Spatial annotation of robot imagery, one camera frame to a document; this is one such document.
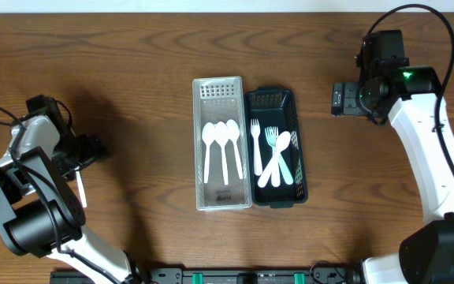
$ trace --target white utensil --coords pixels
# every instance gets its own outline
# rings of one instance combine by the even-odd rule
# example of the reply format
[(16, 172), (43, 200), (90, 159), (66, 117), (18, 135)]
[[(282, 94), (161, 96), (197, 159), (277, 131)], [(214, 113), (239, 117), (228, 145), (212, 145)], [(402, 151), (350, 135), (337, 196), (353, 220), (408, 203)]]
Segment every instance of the white utensil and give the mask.
[(234, 154), (236, 155), (236, 166), (237, 166), (237, 175), (240, 179), (243, 178), (243, 169), (241, 168), (241, 159), (240, 159), (240, 152), (237, 150), (237, 139), (240, 137), (240, 127), (237, 123), (229, 119), (227, 121), (227, 129), (229, 130), (229, 139), (234, 144)]
[(253, 137), (253, 173), (259, 176), (262, 174), (262, 160), (260, 159), (260, 124), (258, 119), (251, 120), (250, 133)]
[[(273, 148), (273, 155), (274, 152), (276, 151), (276, 139), (278, 137), (278, 130), (277, 127), (273, 127), (271, 133), (273, 136), (271, 137), (271, 140), (268, 140), (267, 143), (269, 146)], [(293, 143), (294, 141), (294, 133), (291, 134), (291, 141)], [(292, 174), (290, 173), (290, 170), (288, 169), (287, 163), (285, 163), (285, 159), (283, 159), (283, 155), (280, 154), (280, 157), (278, 158), (277, 161), (279, 168), (281, 170), (281, 174), (283, 175), (283, 180), (285, 181), (285, 184), (287, 185), (292, 185), (293, 184), (293, 177)]]
[(221, 169), (224, 172), (224, 184), (229, 184), (229, 174), (227, 172), (227, 160), (225, 159), (225, 145), (229, 141), (229, 133), (227, 130), (227, 125), (224, 122), (220, 121), (217, 123), (217, 126), (214, 127), (215, 130), (215, 140), (221, 148)]
[(210, 145), (214, 141), (215, 131), (214, 125), (208, 122), (203, 127), (203, 141), (206, 145), (206, 160), (204, 161), (204, 183), (208, 183), (208, 176), (210, 175)]
[(277, 139), (276, 139), (276, 152), (274, 152), (273, 158), (269, 161), (266, 166), (266, 169), (262, 172), (262, 175), (257, 182), (259, 188), (264, 188), (269, 181), (269, 177), (271, 176), (271, 172), (274, 166), (277, 166), (278, 158), (280, 157), (279, 154), (284, 151), (288, 145), (290, 144), (290, 133), (288, 131), (283, 132)]
[[(273, 155), (276, 152), (276, 138), (277, 138), (276, 131), (277, 131), (277, 127), (266, 127), (266, 129), (265, 129), (266, 141), (267, 141), (268, 145), (272, 147)], [(278, 186), (280, 186), (280, 183), (281, 183), (280, 169), (279, 169), (279, 167), (275, 166), (273, 168), (273, 172), (271, 173), (271, 185), (273, 187), (278, 187)]]

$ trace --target storage tray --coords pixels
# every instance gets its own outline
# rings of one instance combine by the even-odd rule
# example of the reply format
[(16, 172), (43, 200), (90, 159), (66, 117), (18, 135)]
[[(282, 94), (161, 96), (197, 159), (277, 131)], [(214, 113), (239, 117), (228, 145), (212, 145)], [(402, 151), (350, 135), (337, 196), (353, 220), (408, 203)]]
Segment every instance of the storage tray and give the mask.
[[(257, 91), (246, 93), (244, 105), (253, 202), (259, 206), (269, 205), (272, 208), (293, 207), (293, 204), (306, 202), (308, 196), (306, 170), (304, 169), (304, 158), (293, 92), (279, 87), (261, 87)], [(266, 142), (264, 129), (268, 126), (277, 126), (279, 133), (290, 132), (292, 137), (290, 145), (281, 154), (292, 173), (294, 179), (292, 185), (285, 184), (283, 177), (281, 177), (281, 184), (276, 188), (271, 185), (270, 181), (262, 189), (257, 186), (259, 177), (253, 173), (253, 138), (250, 134), (250, 121), (252, 118), (258, 119), (260, 124), (259, 147), (262, 168), (264, 169), (273, 155), (271, 146)]]
[[(240, 77), (195, 79), (194, 95), (194, 145), (195, 145), (195, 190), (197, 210), (213, 211), (242, 209), (251, 206), (251, 183), (248, 170), (248, 145), (245, 125), (243, 86)], [(224, 184), (221, 148), (213, 142), (210, 146), (210, 173), (204, 183), (206, 144), (203, 142), (203, 127), (207, 122), (234, 120), (240, 128), (237, 147), (240, 153), (243, 178), (239, 179), (233, 142), (225, 146), (229, 184)]]

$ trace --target wooden table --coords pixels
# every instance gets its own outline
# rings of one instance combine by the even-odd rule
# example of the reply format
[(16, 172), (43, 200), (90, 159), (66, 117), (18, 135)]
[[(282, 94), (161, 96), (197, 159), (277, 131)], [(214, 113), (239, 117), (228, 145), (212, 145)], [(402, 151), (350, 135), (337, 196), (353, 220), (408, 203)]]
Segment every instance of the wooden table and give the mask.
[[(26, 99), (53, 96), (76, 133), (102, 138), (112, 156), (83, 172), (87, 224), (141, 266), (309, 267), (396, 252), (422, 226), (402, 143), (388, 125), (330, 115), (333, 83), (358, 79), (353, 57), (379, 16), (0, 15), (0, 106), (24, 115)], [(397, 14), (380, 28), (401, 28), (411, 63), (444, 76), (449, 39), (437, 18)], [(305, 204), (195, 209), (192, 80), (223, 76), (241, 76), (245, 91), (295, 92)], [(454, 72), (446, 100), (454, 131)], [(0, 157), (9, 141), (0, 126)], [(58, 268), (0, 240), (0, 283), (47, 283)]]

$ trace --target white spoon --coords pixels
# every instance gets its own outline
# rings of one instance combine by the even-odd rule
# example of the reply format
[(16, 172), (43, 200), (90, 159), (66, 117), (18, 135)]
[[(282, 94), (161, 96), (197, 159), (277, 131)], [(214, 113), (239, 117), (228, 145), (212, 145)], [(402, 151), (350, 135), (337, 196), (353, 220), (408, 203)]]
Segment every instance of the white spoon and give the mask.
[(269, 161), (266, 166), (266, 169), (262, 172), (262, 175), (257, 182), (259, 188), (264, 188), (269, 181), (271, 176), (271, 172), (273, 168), (277, 166), (278, 158), (280, 157), (280, 153), (282, 153), (290, 144), (290, 133), (288, 131), (283, 132), (280, 136), (276, 139), (276, 151), (273, 154), (273, 158)]
[(203, 127), (203, 141), (206, 145), (206, 160), (204, 161), (204, 183), (208, 183), (210, 175), (210, 145), (214, 141), (215, 131), (214, 125), (208, 122)]
[(224, 184), (229, 184), (229, 174), (227, 172), (227, 160), (225, 159), (225, 145), (229, 141), (229, 133), (227, 130), (227, 125), (224, 122), (220, 121), (217, 123), (215, 130), (215, 140), (221, 148), (221, 169), (224, 172)]
[(237, 149), (237, 139), (240, 137), (240, 127), (237, 125), (237, 123), (234, 120), (229, 119), (227, 121), (227, 129), (229, 130), (229, 139), (234, 144), (234, 154), (236, 155), (237, 175), (240, 177), (240, 179), (242, 179), (243, 171), (241, 168), (240, 152)]

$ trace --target black plastic basket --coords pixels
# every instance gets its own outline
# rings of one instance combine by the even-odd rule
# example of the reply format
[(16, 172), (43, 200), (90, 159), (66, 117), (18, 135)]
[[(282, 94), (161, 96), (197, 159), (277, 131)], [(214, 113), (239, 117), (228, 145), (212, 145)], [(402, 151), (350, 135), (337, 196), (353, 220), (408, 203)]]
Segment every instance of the black plastic basket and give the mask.
[[(271, 208), (293, 207), (293, 204), (306, 202), (306, 170), (304, 169), (304, 158), (293, 92), (279, 87), (261, 87), (257, 91), (248, 92), (244, 95), (244, 107), (253, 202), (259, 206), (269, 205)], [(259, 177), (253, 173), (253, 140), (249, 126), (252, 118), (258, 119), (260, 124), (259, 145), (263, 167), (266, 166), (273, 154), (271, 146), (266, 142), (264, 129), (268, 126), (277, 126), (280, 133), (284, 131), (291, 133), (292, 141), (288, 146), (289, 151), (287, 149), (281, 154), (292, 173), (294, 179), (292, 185), (287, 185), (281, 181), (278, 187), (273, 187), (270, 183), (263, 189), (257, 186)]]

